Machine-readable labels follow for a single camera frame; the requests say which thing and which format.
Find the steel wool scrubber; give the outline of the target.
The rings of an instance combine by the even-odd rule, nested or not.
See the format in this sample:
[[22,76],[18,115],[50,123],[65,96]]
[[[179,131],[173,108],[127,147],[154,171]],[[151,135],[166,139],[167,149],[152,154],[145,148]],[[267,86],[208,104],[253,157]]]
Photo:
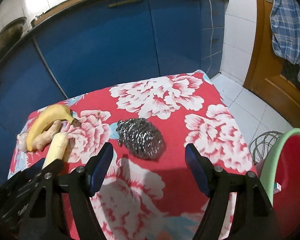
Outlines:
[[117,122],[118,144],[143,160],[158,159],[165,150],[162,133],[145,118],[130,118]]

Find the white medicine box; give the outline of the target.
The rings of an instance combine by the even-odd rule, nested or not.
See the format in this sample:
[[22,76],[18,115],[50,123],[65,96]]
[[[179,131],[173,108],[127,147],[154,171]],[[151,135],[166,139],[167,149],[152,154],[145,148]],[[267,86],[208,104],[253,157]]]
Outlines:
[[282,186],[279,183],[275,182],[274,183],[274,194],[277,194],[281,191],[282,191]]

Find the blue kitchen cabinets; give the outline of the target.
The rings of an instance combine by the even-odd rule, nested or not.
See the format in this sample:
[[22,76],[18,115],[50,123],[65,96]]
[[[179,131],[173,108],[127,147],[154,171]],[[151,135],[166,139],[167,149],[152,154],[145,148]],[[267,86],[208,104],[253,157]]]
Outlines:
[[85,0],[0,60],[0,184],[27,117],[66,98],[221,65],[226,0]]

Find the pale peeled vegetable piece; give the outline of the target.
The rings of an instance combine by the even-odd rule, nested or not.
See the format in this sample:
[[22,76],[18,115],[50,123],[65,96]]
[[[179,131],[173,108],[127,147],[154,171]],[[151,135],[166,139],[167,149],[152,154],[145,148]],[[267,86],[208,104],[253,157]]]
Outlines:
[[65,132],[55,134],[43,163],[42,170],[56,159],[67,162],[70,152],[71,147],[68,134]]

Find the red floral tablecloth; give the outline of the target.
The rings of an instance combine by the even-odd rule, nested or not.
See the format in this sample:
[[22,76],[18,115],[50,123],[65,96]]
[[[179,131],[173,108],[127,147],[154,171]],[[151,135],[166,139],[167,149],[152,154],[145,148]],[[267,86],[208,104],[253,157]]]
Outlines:
[[[91,199],[107,239],[191,239],[208,199],[185,162],[194,144],[229,173],[254,170],[248,146],[215,86],[201,71],[123,83],[64,101],[81,125],[66,122],[71,152],[65,171],[84,165],[105,142],[114,148],[100,191]],[[132,156],[117,142],[116,123],[146,118],[161,132],[156,161]]]

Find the ginger root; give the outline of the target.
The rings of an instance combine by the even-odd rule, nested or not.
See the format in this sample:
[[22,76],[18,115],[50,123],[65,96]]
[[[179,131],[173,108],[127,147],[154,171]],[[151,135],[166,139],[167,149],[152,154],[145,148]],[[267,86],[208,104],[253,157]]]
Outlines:
[[61,120],[54,121],[47,131],[44,131],[33,140],[32,149],[34,151],[42,151],[44,147],[49,144],[53,140],[53,137],[60,131],[61,124]]

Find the garlic bulb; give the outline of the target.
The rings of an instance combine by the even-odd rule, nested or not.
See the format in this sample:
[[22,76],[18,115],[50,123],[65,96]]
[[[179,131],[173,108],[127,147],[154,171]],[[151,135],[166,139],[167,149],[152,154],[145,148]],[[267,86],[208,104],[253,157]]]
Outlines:
[[27,152],[27,132],[22,132],[17,135],[17,146],[21,152]]

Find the yellow banana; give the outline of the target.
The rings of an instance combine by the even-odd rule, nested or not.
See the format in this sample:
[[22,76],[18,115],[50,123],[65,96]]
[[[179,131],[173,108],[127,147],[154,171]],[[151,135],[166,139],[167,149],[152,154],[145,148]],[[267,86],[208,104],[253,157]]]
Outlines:
[[28,151],[33,151],[32,143],[34,139],[38,137],[38,135],[42,134],[42,132],[47,127],[50,127],[50,125],[52,125],[56,120],[66,120],[70,122],[70,125],[73,125],[75,127],[79,127],[81,125],[80,121],[71,115],[71,110],[68,106],[59,104],[51,105],[43,110],[42,113],[40,113],[38,118],[30,127],[26,139],[26,146]]

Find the red bin green rim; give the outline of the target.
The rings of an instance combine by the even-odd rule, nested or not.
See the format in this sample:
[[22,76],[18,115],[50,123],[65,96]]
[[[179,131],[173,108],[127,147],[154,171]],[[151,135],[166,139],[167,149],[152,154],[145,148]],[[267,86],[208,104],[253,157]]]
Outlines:
[[[281,238],[285,239],[300,224],[300,128],[283,134],[260,165],[260,181],[276,213]],[[275,182],[282,186],[277,194]]]

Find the wooden door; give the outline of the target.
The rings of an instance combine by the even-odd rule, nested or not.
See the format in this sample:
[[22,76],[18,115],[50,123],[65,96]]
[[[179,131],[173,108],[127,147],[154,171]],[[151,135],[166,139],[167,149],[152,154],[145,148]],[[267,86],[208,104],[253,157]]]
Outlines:
[[272,47],[272,3],[257,0],[257,23],[253,54],[244,88],[253,92],[292,126],[300,128],[300,89],[282,75],[285,60]]

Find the black wok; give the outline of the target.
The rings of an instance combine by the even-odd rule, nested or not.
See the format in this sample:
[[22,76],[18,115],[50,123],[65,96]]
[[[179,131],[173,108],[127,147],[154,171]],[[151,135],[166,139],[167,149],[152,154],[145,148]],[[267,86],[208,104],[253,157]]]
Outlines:
[[0,60],[19,41],[27,18],[19,17],[0,31]]

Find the blue plaid shirt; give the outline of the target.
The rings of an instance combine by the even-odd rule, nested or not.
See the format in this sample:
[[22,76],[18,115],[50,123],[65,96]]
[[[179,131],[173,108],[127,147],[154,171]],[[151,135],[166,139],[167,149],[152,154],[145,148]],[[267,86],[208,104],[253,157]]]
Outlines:
[[300,5],[296,0],[273,0],[270,13],[274,53],[300,66]]

